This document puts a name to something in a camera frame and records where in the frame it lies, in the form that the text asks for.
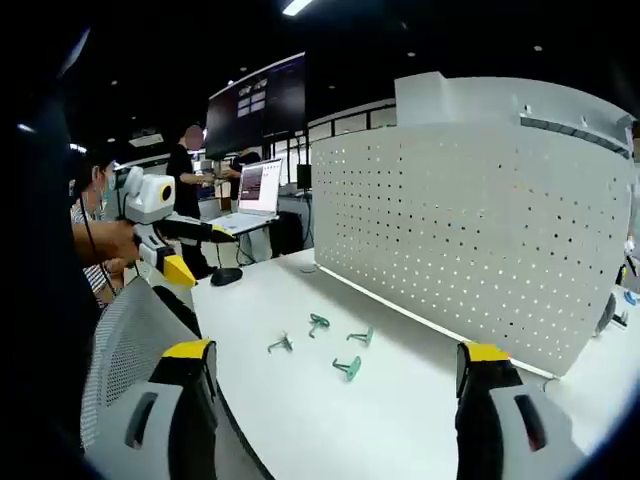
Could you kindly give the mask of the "person's left hand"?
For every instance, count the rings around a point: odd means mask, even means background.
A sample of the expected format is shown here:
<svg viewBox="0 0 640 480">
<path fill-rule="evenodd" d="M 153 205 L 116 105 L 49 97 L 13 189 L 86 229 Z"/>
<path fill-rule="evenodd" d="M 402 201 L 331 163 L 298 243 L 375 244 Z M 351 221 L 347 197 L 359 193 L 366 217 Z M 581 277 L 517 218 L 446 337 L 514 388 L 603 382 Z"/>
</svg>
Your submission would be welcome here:
<svg viewBox="0 0 640 480">
<path fill-rule="evenodd" d="M 96 222 L 92 235 L 101 261 L 120 259 L 129 265 L 140 258 L 134 228 L 126 221 Z"/>
</svg>

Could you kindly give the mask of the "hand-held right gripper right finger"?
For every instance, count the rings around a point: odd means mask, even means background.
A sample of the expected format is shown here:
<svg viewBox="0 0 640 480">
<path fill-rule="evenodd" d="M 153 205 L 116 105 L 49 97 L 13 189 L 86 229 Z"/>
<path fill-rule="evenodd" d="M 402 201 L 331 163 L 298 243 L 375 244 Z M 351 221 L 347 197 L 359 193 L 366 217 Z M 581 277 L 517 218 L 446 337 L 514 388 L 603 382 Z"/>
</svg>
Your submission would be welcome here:
<svg viewBox="0 0 640 480">
<path fill-rule="evenodd" d="M 458 479 L 567 479 L 584 460 L 570 417 L 495 345 L 457 345 L 456 399 Z"/>
</svg>

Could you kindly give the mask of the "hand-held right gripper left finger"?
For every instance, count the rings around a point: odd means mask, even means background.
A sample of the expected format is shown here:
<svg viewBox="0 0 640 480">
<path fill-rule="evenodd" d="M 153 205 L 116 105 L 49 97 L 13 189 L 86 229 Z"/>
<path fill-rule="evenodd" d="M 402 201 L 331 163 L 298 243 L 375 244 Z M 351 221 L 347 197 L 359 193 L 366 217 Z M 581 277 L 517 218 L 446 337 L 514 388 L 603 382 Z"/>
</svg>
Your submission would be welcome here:
<svg viewBox="0 0 640 480">
<path fill-rule="evenodd" d="M 216 343 L 166 350 L 98 421 L 85 457 L 104 479 L 215 479 Z"/>
</svg>

